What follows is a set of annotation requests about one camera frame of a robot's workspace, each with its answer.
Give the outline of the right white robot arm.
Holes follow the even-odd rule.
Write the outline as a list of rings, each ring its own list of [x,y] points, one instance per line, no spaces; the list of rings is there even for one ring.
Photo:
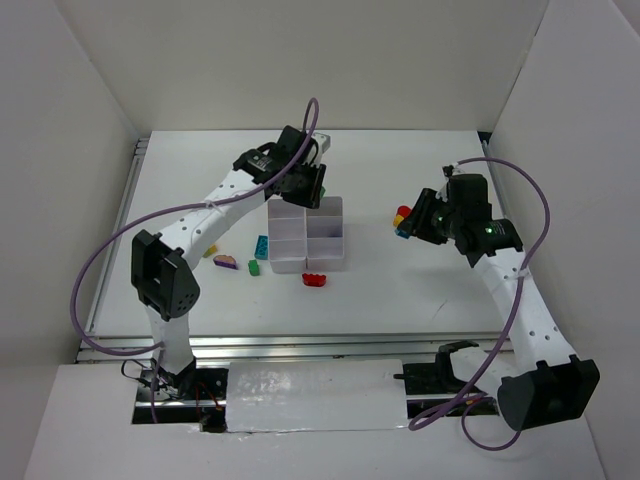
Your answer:
[[[450,173],[441,190],[423,189],[396,233],[434,245],[452,241],[493,299],[503,324],[500,342],[511,344],[513,365],[499,359],[499,345],[491,352],[471,341],[441,347],[437,362],[446,379],[494,400],[516,432],[582,416],[600,372],[560,332],[514,225],[493,215],[484,176]]]

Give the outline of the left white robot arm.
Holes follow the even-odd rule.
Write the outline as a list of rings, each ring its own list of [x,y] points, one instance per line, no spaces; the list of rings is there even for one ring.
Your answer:
[[[160,349],[151,364],[178,395],[196,376],[189,312],[200,296],[194,270],[205,251],[245,215],[278,196],[308,209],[320,205],[328,135],[285,127],[278,140],[243,152],[230,172],[196,208],[155,234],[132,240],[131,283],[144,305]]]

